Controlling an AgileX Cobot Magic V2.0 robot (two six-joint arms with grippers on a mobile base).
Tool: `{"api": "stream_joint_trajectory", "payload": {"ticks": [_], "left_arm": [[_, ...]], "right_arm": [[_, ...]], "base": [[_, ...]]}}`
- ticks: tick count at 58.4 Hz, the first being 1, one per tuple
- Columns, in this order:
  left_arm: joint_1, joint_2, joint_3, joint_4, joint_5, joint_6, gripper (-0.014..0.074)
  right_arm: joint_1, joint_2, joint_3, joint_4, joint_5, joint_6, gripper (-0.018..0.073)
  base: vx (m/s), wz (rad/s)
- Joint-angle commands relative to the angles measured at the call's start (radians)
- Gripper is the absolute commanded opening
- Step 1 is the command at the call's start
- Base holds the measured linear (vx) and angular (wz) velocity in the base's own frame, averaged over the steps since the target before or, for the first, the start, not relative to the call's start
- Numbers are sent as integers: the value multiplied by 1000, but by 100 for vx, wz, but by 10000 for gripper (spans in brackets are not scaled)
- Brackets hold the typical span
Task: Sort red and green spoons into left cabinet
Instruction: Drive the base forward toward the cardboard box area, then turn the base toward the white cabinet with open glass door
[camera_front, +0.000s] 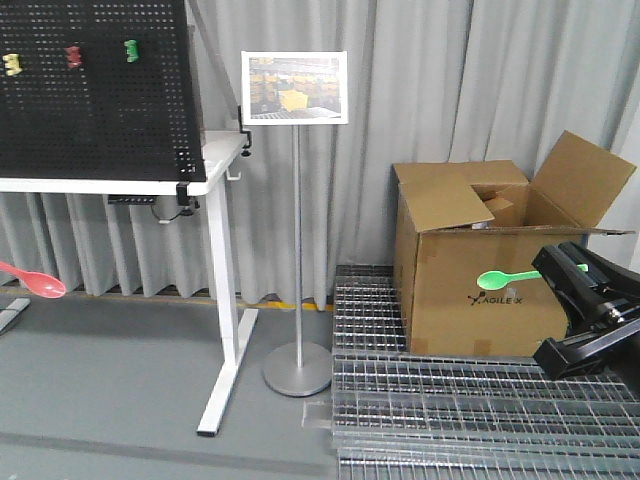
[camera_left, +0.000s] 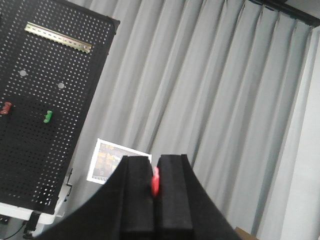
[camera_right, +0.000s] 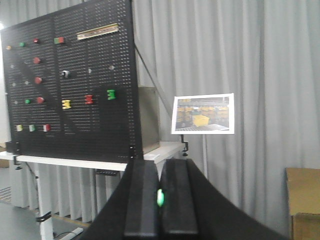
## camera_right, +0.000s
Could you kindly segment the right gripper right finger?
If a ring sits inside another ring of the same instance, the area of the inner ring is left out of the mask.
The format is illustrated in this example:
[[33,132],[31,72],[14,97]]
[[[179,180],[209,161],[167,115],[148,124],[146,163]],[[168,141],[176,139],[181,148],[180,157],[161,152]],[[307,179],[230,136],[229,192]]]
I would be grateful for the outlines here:
[[224,197],[191,159],[168,159],[160,186],[163,240],[284,240]]

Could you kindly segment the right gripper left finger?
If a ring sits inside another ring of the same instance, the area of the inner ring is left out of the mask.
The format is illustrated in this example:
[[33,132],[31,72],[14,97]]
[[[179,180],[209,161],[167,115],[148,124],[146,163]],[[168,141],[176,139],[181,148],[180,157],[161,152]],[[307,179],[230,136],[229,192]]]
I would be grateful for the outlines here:
[[151,160],[131,160],[115,191],[82,240],[157,240],[158,171]]

